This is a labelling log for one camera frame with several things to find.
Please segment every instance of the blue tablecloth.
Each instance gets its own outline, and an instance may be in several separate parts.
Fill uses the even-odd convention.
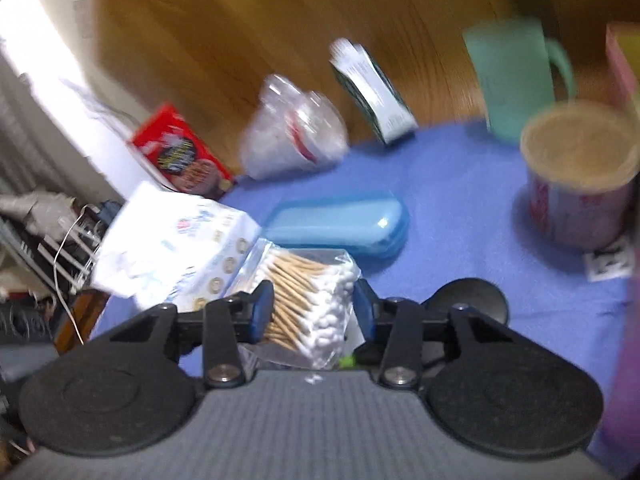
[[[581,254],[558,248],[533,227],[526,207],[526,167],[483,123],[446,124],[392,150],[353,148],[331,171],[277,182],[241,182],[223,200],[258,223],[282,200],[391,190],[406,203],[411,226],[393,261],[360,262],[381,297],[422,301],[465,276],[496,283],[508,298],[510,326],[588,371],[607,396],[622,341],[626,280],[589,283]],[[111,298],[94,333],[135,313]],[[200,352],[180,362],[200,373]],[[591,451],[621,476],[640,457],[611,449],[600,435]]]

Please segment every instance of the red snack package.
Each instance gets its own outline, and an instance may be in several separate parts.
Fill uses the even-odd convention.
[[[233,185],[229,170],[191,131],[171,104],[164,104],[131,139],[178,191],[218,200]]]

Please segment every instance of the container with beige lid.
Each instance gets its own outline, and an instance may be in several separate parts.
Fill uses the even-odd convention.
[[[532,118],[520,151],[538,227],[553,241],[586,251],[614,241],[633,195],[639,140],[625,117],[595,103],[556,105]]]

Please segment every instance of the green mug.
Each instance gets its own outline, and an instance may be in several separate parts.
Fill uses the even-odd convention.
[[[540,20],[477,25],[463,37],[484,95],[487,126],[503,142],[518,145],[527,121],[556,102],[551,63],[569,99],[575,97],[571,61],[560,43],[545,38]]]

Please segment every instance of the wooden wall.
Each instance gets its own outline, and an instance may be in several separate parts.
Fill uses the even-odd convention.
[[[335,83],[328,45],[363,44],[421,124],[483,114],[461,31],[539,16],[568,49],[580,93],[607,97],[607,22],[640,22],[640,0],[96,0],[98,58],[149,106],[173,100],[227,162],[263,78],[324,92],[352,139],[370,133]]]

